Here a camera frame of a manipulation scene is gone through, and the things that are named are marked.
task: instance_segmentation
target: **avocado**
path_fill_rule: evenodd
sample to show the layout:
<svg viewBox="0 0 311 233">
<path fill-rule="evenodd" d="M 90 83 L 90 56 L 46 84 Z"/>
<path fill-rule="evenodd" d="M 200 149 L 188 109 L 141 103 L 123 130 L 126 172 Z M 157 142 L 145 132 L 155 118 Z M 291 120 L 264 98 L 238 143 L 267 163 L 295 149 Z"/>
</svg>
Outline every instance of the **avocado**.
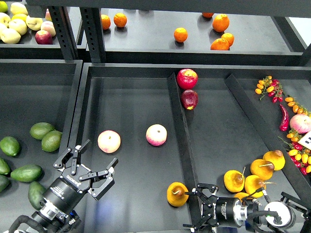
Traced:
<svg viewBox="0 0 311 233">
<path fill-rule="evenodd" d="M 36 164 L 21 166 L 11 172 L 11 178 L 21 182 L 32 182 L 42 174 L 42 167 Z"/>
<path fill-rule="evenodd" d="M 7 175 L 9 174 L 11 171 L 9 165 L 7 164 L 7 162 L 0 158 L 0 175 Z"/>
<path fill-rule="evenodd" d="M 42 207 L 40 201 L 43 200 L 43 193 L 45 191 L 46 188 L 37 181 L 31 182 L 29 185 L 28 200 L 36 210 L 40 210 Z"/>
<path fill-rule="evenodd" d="M 0 192 L 2 192 L 10 183 L 10 180 L 6 176 L 0 175 Z"/>
</svg>

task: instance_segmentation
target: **pear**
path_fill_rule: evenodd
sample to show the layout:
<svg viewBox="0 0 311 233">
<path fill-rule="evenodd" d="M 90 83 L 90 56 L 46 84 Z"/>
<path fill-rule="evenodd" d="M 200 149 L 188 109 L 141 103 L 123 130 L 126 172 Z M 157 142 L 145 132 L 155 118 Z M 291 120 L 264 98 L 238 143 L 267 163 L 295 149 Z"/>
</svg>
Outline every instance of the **pear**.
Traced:
<svg viewBox="0 0 311 233">
<path fill-rule="evenodd" d="M 285 166 L 285 158 L 280 150 L 268 151 L 263 159 L 274 164 L 274 171 L 279 171 Z"/>
<path fill-rule="evenodd" d="M 263 179 L 256 175 L 250 175 L 245 179 L 245 191 L 250 195 L 254 193 L 257 189 L 263 187 L 266 188 L 266 184 Z M 255 198 L 260 198 L 263 196 L 263 192 L 255 193 L 252 195 Z"/>
<path fill-rule="evenodd" d="M 239 171 L 229 170 L 224 175 L 225 187 L 232 193 L 241 192 L 244 188 L 244 182 L 245 177 Z"/>
<path fill-rule="evenodd" d="M 251 164 L 251 173 L 262 178 L 264 181 L 273 175 L 274 164 L 264 159 L 256 159 Z"/>
<path fill-rule="evenodd" d="M 25 15 L 28 15 L 28 11 L 26 9 L 26 6 L 20 2 L 13 2 L 11 4 L 11 13 L 13 15 L 16 15 L 16 14 L 25 14 Z"/>
</svg>

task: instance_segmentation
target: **fruit display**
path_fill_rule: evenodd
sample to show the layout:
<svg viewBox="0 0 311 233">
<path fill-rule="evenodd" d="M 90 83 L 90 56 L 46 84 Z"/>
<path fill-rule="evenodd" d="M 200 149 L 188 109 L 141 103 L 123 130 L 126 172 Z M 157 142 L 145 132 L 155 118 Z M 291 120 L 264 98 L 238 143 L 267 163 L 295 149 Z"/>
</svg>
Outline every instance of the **fruit display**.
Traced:
<svg viewBox="0 0 311 233">
<path fill-rule="evenodd" d="M 183 206 L 188 200 L 187 187 L 181 182 L 173 182 L 167 189 L 167 201 L 174 207 Z"/>
<path fill-rule="evenodd" d="M 28 164 L 11 172 L 11 178 L 20 182 L 36 181 L 42 174 L 42 168 L 36 164 Z"/>
<path fill-rule="evenodd" d="M 199 101 L 198 93 L 196 93 L 195 91 L 193 91 L 191 89 L 185 90 L 181 94 L 180 99 L 181 99 L 182 105 L 187 110 L 193 110 Z"/>
<path fill-rule="evenodd" d="M 117 132 L 106 130 L 99 134 L 97 143 L 103 152 L 113 153 L 120 147 L 121 138 Z"/>
<path fill-rule="evenodd" d="M 147 141 L 155 146 L 161 146 L 166 142 L 167 131 L 163 125 L 155 124 L 150 126 L 146 132 Z"/>
</svg>

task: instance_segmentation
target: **shelf compartment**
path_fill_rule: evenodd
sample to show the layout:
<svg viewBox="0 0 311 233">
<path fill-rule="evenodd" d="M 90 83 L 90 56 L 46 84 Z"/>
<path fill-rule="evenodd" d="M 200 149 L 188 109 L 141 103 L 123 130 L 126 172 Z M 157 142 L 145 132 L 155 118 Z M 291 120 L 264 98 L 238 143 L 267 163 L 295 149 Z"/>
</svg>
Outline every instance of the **shelf compartment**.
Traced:
<svg viewBox="0 0 311 233">
<path fill-rule="evenodd" d="M 38 164 L 44 176 L 38 181 L 46 188 L 54 180 L 53 164 L 69 143 L 69 134 L 78 92 L 82 61 L 6 60 L 0 62 L 0 137 L 15 137 L 21 145 L 16 157 L 1 151 L 11 170 L 26 164 Z M 30 128 L 49 122 L 63 132 L 61 146 L 44 152 L 41 141 L 32 138 Z M 29 183 L 14 181 L 0 193 L 0 232 L 9 229 L 20 215 L 31 216 L 35 209 L 28 201 Z"/>
</svg>

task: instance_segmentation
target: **yellow cherry tomato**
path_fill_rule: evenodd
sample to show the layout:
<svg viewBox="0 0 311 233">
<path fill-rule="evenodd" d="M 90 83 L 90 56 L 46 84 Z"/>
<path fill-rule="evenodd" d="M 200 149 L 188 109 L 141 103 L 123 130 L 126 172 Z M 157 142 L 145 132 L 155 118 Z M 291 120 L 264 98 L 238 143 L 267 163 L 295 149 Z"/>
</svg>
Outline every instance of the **yellow cherry tomato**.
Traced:
<svg viewBox="0 0 311 233">
<path fill-rule="evenodd" d="M 258 87 L 260 90 L 262 90 L 262 89 L 264 88 L 264 86 L 261 85 L 261 84 L 257 84 L 257 87 Z"/>
<path fill-rule="evenodd" d="M 292 101 L 292 102 L 289 102 L 287 105 L 290 106 L 290 107 L 293 107 L 295 104 L 296 104 L 296 102 Z"/>
<path fill-rule="evenodd" d="M 255 92 L 256 92 L 257 94 L 261 94 L 261 93 L 262 93 L 262 91 L 261 91 L 259 88 L 256 88 L 256 89 L 255 89 Z"/>
<path fill-rule="evenodd" d="M 270 86 L 270 87 L 267 88 L 267 92 L 270 93 L 270 92 L 273 91 L 273 89 L 274 89 L 274 86 Z"/>
<path fill-rule="evenodd" d="M 297 160 L 297 161 L 301 160 L 301 154 L 295 155 L 295 160 Z"/>
<path fill-rule="evenodd" d="M 293 133 L 289 133 L 288 135 L 286 135 L 287 138 L 293 138 L 294 134 Z"/>
<path fill-rule="evenodd" d="M 298 109 L 299 109 L 299 107 L 298 107 L 297 104 L 293 106 L 293 112 L 294 112 L 294 113 L 296 113 L 296 112 L 298 111 Z"/>
<path fill-rule="evenodd" d="M 286 97 L 285 98 L 286 102 L 293 102 L 293 100 L 294 100 L 293 97 Z"/>
<path fill-rule="evenodd" d="M 289 154 L 290 156 L 297 155 L 297 154 L 298 154 L 298 150 L 292 149 L 292 150 L 290 150 L 290 151 L 288 152 L 288 154 Z"/>
<path fill-rule="evenodd" d="M 301 155 L 301 161 L 305 164 L 308 162 L 309 156 L 307 154 L 302 154 Z"/>
<path fill-rule="evenodd" d="M 307 168 L 306 168 L 306 173 L 310 173 L 310 172 L 311 172 L 311 165 L 307 166 Z"/>
<path fill-rule="evenodd" d="M 298 138 L 298 137 L 293 137 L 293 138 L 291 138 L 291 141 L 292 141 L 292 142 L 298 142 L 298 141 L 299 141 L 299 138 Z"/>
</svg>

